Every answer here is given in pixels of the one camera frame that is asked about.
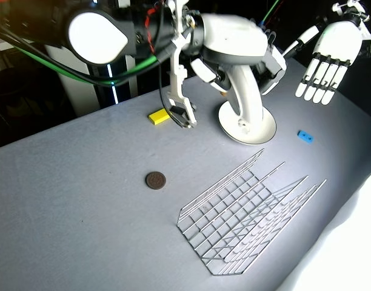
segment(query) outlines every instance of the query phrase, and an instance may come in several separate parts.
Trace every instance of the wire grid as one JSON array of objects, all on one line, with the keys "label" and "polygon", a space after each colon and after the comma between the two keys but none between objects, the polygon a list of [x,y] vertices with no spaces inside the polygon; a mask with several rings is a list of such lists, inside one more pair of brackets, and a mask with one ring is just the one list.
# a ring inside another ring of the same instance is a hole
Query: wire grid
[{"label": "wire grid", "polygon": [[281,204],[301,185],[272,193],[262,183],[284,163],[258,179],[249,169],[261,150],[183,207],[178,227],[213,275],[244,273],[294,215],[316,186]]}]

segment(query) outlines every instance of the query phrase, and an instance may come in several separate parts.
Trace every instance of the blue block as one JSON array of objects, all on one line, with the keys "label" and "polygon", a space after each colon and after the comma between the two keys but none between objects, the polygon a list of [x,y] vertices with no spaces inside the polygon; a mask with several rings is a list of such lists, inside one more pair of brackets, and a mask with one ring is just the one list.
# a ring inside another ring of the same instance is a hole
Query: blue block
[{"label": "blue block", "polygon": [[298,135],[299,138],[301,138],[303,141],[308,142],[309,144],[311,144],[313,142],[313,136],[309,135],[308,133],[306,133],[303,130],[300,130],[297,135]]}]

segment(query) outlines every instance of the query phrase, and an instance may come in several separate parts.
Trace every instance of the wire rack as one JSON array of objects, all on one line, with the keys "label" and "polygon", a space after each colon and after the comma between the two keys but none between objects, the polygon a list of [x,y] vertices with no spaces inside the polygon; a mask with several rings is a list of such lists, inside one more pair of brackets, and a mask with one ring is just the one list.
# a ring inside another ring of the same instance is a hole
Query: wire rack
[{"label": "wire rack", "polygon": [[326,182],[293,196],[307,178],[272,193],[250,168],[263,149],[227,174],[179,214],[178,227],[213,275],[244,273]]}]

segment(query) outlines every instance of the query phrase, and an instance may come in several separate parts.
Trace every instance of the gray table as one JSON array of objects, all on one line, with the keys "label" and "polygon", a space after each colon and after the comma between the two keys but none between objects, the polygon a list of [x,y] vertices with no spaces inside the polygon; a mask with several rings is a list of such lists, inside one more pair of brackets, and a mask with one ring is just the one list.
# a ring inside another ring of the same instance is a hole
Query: gray table
[{"label": "gray table", "polygon": [[[303,73],[289,62],[264,97],[278,131],[259,147],[225,135],[222,96],[193,78],[195,129],[153,126],[152,92],[1,148],[0,291],[275,289],[371,172],[371,118],[339,93],[328,106],[294,97]],[[211,276],[176,228],[179,210],[261,148],[257,175],[287,162],[271,190],[306,174],[302,189],[329,181],[247,273]],[[162,190],[144,183],[153,170],[167,177]]]}]

